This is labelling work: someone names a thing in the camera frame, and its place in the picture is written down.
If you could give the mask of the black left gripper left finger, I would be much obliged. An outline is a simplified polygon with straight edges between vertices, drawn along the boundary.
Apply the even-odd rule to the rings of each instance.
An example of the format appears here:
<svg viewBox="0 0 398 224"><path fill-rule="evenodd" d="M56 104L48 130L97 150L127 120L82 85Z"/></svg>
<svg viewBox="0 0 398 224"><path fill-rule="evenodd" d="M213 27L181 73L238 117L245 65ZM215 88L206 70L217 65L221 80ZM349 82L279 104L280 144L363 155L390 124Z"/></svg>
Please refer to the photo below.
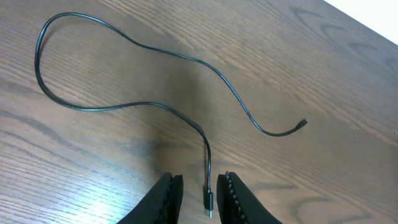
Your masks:
<svg viewBox="0 0 398 224"><path fill-rule="evenodd" d="M183 175L166 172L118 224L177 224L183 199Z"/></svg>

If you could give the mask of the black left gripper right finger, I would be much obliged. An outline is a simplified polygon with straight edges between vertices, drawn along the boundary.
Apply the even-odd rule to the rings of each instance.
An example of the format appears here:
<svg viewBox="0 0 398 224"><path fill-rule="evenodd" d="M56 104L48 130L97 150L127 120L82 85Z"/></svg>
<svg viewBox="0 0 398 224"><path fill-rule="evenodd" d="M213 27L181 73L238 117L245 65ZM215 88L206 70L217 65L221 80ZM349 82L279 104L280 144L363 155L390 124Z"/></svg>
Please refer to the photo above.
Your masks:
<svg viewBox="0 0 398 224"><path fill-rule="evenodd" d="M218 176L216 200L222 224L282 224L235 172Z"/></svg>

